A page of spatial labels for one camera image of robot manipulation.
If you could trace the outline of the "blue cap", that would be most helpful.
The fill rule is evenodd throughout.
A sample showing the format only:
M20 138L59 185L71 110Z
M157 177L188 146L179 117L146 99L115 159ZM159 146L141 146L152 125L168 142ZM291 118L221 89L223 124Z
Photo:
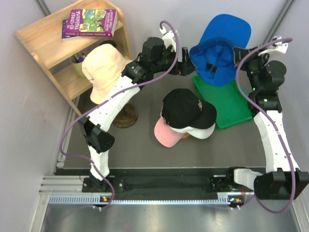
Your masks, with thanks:
M230 14L219 14L207 25L189 56L202 80L215 87L231 83L236 76L233 48L245 48L251 37L250 24Z

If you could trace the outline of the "black cap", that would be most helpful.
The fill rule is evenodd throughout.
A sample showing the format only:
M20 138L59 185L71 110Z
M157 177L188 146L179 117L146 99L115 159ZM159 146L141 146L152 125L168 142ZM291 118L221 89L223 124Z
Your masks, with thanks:
M199 99L187 88L177 88L163 99L163 120L172 128L192 127L208 129L215 124L217 110L209 102Z

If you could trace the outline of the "white cap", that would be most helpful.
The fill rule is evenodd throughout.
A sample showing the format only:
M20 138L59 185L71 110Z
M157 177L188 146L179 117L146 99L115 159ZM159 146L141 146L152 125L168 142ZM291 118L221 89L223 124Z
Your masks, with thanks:
M198 128L193 128L193 127L186 127L183 129L176 129L176 128L171 128L171 129L177 133L190 134L191 136L198 138L198 139L207 139L213 134L215 130L215 126L216 124L213 123L213 125L207 129L198 129Z

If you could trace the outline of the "pink baseball cap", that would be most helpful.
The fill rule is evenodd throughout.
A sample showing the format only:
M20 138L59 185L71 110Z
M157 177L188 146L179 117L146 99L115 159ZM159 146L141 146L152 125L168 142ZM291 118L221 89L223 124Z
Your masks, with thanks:
M161 145L171 148L182 139L185 133L175 132L164 122L163 118L159 118L154 127L154 135Z

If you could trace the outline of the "cream bucket hat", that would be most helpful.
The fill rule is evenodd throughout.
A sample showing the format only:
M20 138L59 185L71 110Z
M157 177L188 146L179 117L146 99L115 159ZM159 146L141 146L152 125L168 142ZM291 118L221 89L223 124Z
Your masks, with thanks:
M131 62L111 44L103 44L92 50L82 63L82 71L93 89L90 100L101 104L115 87L125 66Z

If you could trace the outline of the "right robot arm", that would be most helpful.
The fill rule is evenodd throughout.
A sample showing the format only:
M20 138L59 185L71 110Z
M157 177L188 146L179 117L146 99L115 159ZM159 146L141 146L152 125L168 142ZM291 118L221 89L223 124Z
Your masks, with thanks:
M283 128L282 106L277 91L284 83L286 67L269 60L266 51L249 55L249 49L234 47L234 63L245 71L252 92L247 94L248 108L253 116L266 157L264 174L249 168L229 168L225 185L230 191L245 186L260 200L296 199L309 183L309 174L299 169L293 158Z

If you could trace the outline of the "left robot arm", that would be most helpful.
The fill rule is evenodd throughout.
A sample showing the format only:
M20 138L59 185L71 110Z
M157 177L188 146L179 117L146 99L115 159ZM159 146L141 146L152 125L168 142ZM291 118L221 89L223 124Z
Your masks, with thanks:
M149 37L135 60L124 58L112 41L95 48L85 58L82 71L92 82L90 99L96 107L85 113L78 124L90 151L90 179L98 191L106 191L110 184L108 158L115 138L108 131L124 106L145 85L167 74L186 76L196 70L187 47L180 50L181 61L178 52L177 44Z

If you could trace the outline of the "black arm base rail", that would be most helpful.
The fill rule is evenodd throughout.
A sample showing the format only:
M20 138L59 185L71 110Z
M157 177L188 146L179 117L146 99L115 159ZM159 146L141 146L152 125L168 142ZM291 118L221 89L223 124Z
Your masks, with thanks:
M83 181L83 193L108 194L115 200L216 200L221 194L244 199L252 190L227 182L227 168L114 168L107 181Z

